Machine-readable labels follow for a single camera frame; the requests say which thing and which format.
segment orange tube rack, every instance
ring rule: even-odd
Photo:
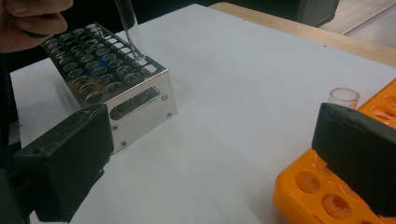
[[[396,127],[396,79],[374,95],[359,111]],[[396,217],[378,217],[341,178],[326,167],[312,148],[276,179],[274,202],[299,224],[396,224]]]

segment wooden table edge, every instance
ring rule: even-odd
[[[377,45],[346,35],[339,35],[229,3],[216,3],[210,7],[247,21],[252,21],[285,33],[310,39],[326,46],[341,49],[375,62],[396,67],[396,49],[390,47]]]

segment white table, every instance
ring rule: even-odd
[[[361,105],[396,75],[197,5],[140,31],[179,112],[112,156],[72,223],[285,223],[275,179],[310,147],[320,103],[346,86]],[[79,109],[49,59],[11,77],[24,146]]]

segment floor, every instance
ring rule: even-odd
[[[340,0],[334,20],[320,28],[396,48],[395,21],[396,0]],[[14,122],[9,143],[18,141],[19,123]]]

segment hand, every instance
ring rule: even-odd
[[[64,32],[67,23],[60,12],[72,5],[73,0],[0,0],[0,53],[30,49]]]

